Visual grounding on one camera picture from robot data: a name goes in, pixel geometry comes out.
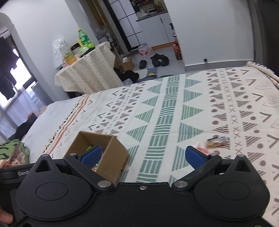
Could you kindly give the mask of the left hand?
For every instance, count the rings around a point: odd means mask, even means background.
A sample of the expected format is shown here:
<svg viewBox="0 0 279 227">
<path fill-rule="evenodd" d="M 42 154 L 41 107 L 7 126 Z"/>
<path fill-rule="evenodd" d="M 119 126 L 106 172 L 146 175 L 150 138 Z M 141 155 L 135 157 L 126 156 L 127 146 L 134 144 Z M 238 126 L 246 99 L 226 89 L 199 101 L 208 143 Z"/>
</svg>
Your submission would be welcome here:
<svg viewBox="0 0 279 227">
<path fill-rule="evenodd" d="M 5 224 L 11 224 L 13 222 L 13 216 L 0 209 L 0 221 Z"/>
</svg>

